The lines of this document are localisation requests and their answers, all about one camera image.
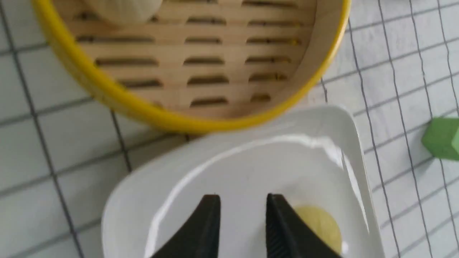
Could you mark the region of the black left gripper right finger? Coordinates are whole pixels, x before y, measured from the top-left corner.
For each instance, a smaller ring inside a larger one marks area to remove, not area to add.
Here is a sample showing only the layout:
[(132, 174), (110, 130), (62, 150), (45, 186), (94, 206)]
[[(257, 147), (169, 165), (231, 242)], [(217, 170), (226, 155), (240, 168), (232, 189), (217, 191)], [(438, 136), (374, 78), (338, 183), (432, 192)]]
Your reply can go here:
[(266, 199), (266, 253), (268, 258), (339, 258), (313, 233), (281, 194)]

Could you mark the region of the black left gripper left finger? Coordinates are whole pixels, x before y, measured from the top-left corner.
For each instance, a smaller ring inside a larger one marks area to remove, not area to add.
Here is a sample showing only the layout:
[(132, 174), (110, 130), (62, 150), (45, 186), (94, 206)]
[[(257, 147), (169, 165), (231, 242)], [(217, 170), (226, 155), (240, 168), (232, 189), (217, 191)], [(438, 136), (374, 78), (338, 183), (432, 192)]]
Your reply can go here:
[(220, 197), (204, 195), (182, 227), (151, 257), (217, 258), (220, 214)]

